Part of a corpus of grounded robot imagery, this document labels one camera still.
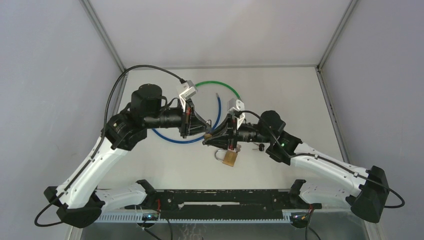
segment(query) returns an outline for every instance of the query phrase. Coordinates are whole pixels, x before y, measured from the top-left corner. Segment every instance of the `green tube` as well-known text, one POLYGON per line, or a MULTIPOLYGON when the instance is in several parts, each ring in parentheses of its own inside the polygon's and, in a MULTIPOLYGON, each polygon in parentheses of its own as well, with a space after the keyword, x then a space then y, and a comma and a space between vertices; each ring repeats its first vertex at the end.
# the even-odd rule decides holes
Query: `green tube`
POLYGON ((239 100, 242 100, 242 98, 240 97, 239 93, 234 88, 232 88, 230 85, 228 85, 226 83, 223 83, 221 81, 202 81, 202 82, 197 83, 196 84, 196 87, 199 87, 199 86, 202 86, 202 85, 205 85, 205 84, 218 84, 218 85, 222 85, 222 86, 228 88, 229 90, 231 90, 237 96, 237 98, 239 100))

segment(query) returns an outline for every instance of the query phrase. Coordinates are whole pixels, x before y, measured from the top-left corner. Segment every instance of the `blue tube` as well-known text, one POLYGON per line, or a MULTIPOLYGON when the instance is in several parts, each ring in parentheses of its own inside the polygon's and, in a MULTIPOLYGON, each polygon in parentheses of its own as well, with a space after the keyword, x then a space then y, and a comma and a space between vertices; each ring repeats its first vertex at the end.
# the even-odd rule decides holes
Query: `blue tube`
MULTIPOLYGON (((212 129, 215 129, 218 126, 218 123, 220 122, 220 119, 221 119, 221 98, 220 98, 220 96, 218 94, 216 94, 216 98, 218 99, 218 117, 216 118, 215 124, 212 126, 212 129)), ((201 136, 201 137, 198 137, 198 138, 192 139, 192 140, 179 141, 179 140, 174 140, 174 139, 168 138, 168 137, 160 134, 154 128, 152 130, 160 138, 162 138, 162 139, 164 139, 164 140, 166 140, 168 142, 174 143, 174 144, 191 144, 191 143, 195 143, 195 142, 198 142, 198 141, 200 141, 200 140, 203 139, 203 136, 201 136)))

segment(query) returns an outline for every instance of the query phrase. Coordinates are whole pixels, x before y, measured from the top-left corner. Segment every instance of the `hose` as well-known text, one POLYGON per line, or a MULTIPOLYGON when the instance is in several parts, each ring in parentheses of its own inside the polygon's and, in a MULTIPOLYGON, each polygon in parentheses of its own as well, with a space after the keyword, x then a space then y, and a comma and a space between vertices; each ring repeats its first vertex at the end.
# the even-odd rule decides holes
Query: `hose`
MULTIPOLYGON (((242 99, 240 97, 239 93, 234 88, 232 88, 230 85, 228 85, 226 83, 223 83, 223 82, 220 82, 220 81, 202 81, 202 82, 197 83, 195 86, 196 87, 199 87, 199 86, 202 86, 202 85, 205 85, 205 84, 218 84, 218 85, 222 85, 222 86, 230 89, 239 100, 242 99)), ((220 119, 221 119, 221 107, 222 107, 221 106, 221 98, 220 98, 220 96, 218 94, 216 94, 216 98, 218 100, 218 117, 216 118, 215 124, 212 126, 212 129, 215 129, 218 126, 218 123, 220 122, 220 119)), ((195 142, 198 142, 198 141, 200 141, 200 140, 203 139, 203 136, 201 136, 201 137, 198 137, 198 138, 195 138, 195 139, 192 139, 192 140, 186 140, 186 141, 174 140, 174 139, 168 138, 168 137, 160 134, 154 128, 152 130, 153 130, 153 132, 156 135, 158 135, 163 140, 166 140, 166 141, 171 142, 171 143, 174 143, 174 144, 191 144, 191 143, 195 143, 195 142)))

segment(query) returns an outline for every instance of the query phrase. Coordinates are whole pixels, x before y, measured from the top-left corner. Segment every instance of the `white table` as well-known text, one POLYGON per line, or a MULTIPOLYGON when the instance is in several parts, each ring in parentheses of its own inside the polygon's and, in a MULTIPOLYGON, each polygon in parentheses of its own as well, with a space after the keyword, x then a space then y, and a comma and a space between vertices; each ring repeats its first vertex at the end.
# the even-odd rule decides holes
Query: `white table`
MULTIPOLYGON (((324 96, 313 67, 215 68, 172 70, 194 83, 221 81, 235 88, 246 110, 261 114, 277 111, 287 123, 285 130, 301 138, 318 151, 342 160, 324 96)), ((179 81, 157 70, 133 70, 129 73, 119 109, 131 99, 139 86, 152 83, 160 86, 168 100, 177 96, 179 81)), ((215 122, 219 93, 226 115, 227 102, 234 94, 220 85, 204 85, 193 97, 197 112, 215 122)), ((258 120, 246 115, 247 121, 258 120)), ((167 137, 183 140, 178 129, 160 129, 167 137)), ((277 163, 265 153, 253 150, 253 143, 241 143, 234 167, 214 158, 217 148, 167 142, 152 130, 145 140, 116 164, 99 184, 115 188, 140 179, 148 180, 156 189, 288 189, 295 179, 318 178, 311 172, 277 163)))

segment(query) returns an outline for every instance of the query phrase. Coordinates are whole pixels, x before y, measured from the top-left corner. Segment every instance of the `gray floor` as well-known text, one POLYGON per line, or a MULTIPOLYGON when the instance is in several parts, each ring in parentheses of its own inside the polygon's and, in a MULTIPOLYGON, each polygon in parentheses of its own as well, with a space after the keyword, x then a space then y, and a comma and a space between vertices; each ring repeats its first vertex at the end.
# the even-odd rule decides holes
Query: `gray floor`
MULTIPOLYGON (((315 212, 310 225, 322 240, 368 240, 364 222, 351 213, 315 212)), ((150 228, 162 240, 170 239, 167 224, 150 228)), ((174 240, 304 240, 305 229, 285 223, 172 224, 174 240)), ((135 223, 94 223, 82 231, 83 240, 154 240, 135 223)), ((317 240, 312 232, 308 240, 317 240)))

